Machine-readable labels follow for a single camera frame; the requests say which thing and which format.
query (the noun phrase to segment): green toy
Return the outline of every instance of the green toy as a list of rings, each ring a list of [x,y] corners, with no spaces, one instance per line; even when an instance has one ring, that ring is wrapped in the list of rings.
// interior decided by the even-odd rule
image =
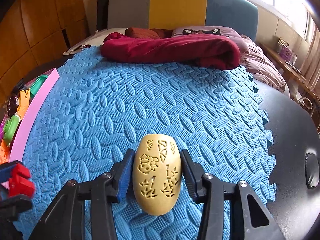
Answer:
[[[10,147],[10,143],[12,142],[13,136],[17,130],[17,127],[20,123],[21,119],[19,116],[14,114],[10,119],[7,119],[7,121],[4,124],[3,127],[3,140],[7,144],[8,147]]]
[[[40,87],[42,86],[42,84],[45,82],[47,78],[48,78],[47,75],[41,75],[37,77],[36,81],[32,84],[30,88],[31,98],[35,97],[36,93],[38,93]]]

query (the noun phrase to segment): metal screw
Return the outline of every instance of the metal screw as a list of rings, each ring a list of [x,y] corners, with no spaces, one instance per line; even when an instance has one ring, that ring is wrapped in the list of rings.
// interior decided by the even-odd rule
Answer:
[[[213,175],[211,173],[204,173],[203,176],[206,178],[206,179],[212,179],[213,178]]]
[[[245,180],[241,180],[241,181],[239,181],[239,185],[241,187],[247,187],[248,183]]]
[[[76,181],[74,179],[71,179],[71,180],[67,181],[67,185],[70,186],[70,187],[74,186],[75,184],[76,184]]]
[[[110,179],[112,177],[112,174],[110,172],[105,172],[105,173],[101,174],[101,176],[104,179]]]

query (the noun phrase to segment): black headboard post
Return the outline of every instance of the black headboard post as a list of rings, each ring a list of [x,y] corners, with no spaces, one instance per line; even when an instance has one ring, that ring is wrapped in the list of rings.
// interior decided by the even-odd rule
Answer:
[[[97,30],[101,31],[108,27],[108,5],[109,0],[98,0],[97,2]]]

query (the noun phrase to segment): red blanket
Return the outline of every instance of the red blanket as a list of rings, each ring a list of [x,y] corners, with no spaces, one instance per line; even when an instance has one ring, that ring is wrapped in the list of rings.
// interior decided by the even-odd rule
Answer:
[[[227,70],[236,68],[240,61],[240,51],[233,41],[212,34],[151,40],[111,33],[103,42],[101,55],[116,62],[166,63],[195,60],[201,67],[213,66]]]

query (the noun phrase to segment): multicolored headboard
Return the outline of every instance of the multicolored headboard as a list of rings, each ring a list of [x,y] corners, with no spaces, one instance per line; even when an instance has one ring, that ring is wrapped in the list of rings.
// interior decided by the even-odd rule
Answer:
[[[109,0],[109,28],[226,26],[253,41],[258,8],[247,0]]]

